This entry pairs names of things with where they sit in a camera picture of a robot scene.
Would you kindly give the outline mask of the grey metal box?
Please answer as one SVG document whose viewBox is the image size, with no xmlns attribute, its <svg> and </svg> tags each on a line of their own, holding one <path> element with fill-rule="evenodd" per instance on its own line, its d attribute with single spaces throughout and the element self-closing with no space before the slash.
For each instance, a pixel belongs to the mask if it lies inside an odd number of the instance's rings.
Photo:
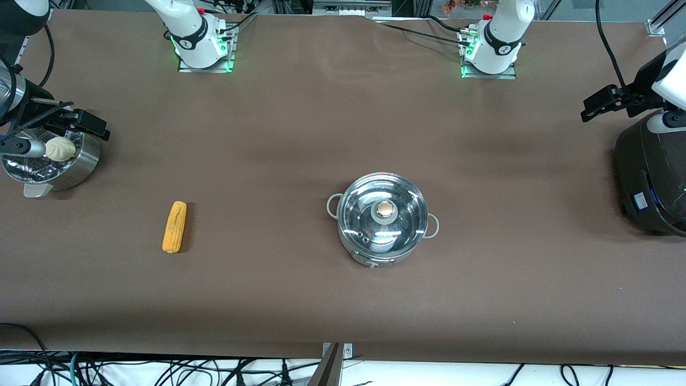
<svg viewBox="0 0 686 386">
<path fill-rule="evenodd" d="M 391 0 L 312 0 L 314 16 L 392 17 Z"/>
</svg>

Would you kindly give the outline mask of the white steamed bun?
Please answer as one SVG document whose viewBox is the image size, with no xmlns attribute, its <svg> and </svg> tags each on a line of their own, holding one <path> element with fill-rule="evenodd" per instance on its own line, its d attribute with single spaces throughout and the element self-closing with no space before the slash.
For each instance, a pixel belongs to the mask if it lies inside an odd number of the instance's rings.
<svg viewBox="0 0 686 386">
<path fill-rule="evenodd" d="M 54 137 L 45 142 L 44 156 L 51 161 L 59 163 L 69 161 L 76 152 L 76 145 L 66 137 Z"/>
</svg>

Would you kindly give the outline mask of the black rice cooker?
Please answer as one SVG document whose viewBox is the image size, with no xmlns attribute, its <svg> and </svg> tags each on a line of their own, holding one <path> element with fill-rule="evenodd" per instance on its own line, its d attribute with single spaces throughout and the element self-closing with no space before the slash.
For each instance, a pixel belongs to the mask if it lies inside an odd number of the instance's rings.
<svg viewBox="0 0 686 386">
<path fill-rule="evenodd" d="M 654 134 L 646 125 L 651 115 L 615 144 L 622 214 L 647 234 L 686 239 L 686 132 Z"/>
</svg>

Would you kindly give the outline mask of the silver table edge bracket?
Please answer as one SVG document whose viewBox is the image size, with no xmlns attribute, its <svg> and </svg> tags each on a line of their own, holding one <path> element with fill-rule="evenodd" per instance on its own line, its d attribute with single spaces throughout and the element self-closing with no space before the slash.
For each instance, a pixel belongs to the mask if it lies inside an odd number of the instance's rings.
<svg viewBox="0 0 686 386">
<path fill-rule="evenodd" d="M 340 386 L 343 364 L 353 357 L 353 344 L 323 344 L 323 359 L 319 363 L 319 380 L 315 386 Z"/>
</svg>

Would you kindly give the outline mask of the steel steamer pot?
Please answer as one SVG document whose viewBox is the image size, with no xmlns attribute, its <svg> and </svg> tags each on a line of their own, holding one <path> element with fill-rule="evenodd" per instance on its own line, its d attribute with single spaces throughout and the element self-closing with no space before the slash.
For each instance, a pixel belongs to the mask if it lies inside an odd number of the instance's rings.
<svg viewBox="0 0 686 386">
<path fill-rule="evenodd" d="M 15 181 L 24 184 L 24 196 L 43 198 L 52 191 L 69 190 L 85 181 L 100 160 L 101 144 L 96 137 L 82 132 L 67 132 L 61 136 L 45 129 L 27 129 L 17 138 L 47 142 L 54 137 L 66 137 L 76 145 L 76 155 L 66 162 L 47 157 L 13 157 L 0 155 L 0 166 Z"/>
</svg>

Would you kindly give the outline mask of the yellow corn cob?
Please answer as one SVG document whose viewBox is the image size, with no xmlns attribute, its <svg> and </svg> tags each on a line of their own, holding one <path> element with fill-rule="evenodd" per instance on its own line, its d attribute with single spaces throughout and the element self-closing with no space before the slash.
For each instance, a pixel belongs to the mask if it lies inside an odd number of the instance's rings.
<svg viewBox="0 0 686 386">
<path fill-rule="evenodd" d="M 186 218 L 187 204 L 183 201 L 175 201 L 171 206 L 165 225 L 161 246 L 162 251 L 174 254 L 181 250 Z"/>
</svg>

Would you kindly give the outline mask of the brown table cover sheet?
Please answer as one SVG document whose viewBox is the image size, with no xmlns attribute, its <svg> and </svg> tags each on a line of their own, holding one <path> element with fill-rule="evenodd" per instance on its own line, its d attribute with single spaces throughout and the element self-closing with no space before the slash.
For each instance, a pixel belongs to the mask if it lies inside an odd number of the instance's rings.
<svg viewBox="0 0 686 386">
<path fill-rule="evenodd" d="M 0 176 L 0 323 L 49 349 L 686 363 L 686 240 L 620 215 L 632 120 L 580 119 L 593 23 L 530 25 L 515 80 L 363 17 L 259 16 L 228 74 L 179 73 L 154 13 L 50 28 L 48 90 L 111 139 L 73 190 Z"/>
</svg>

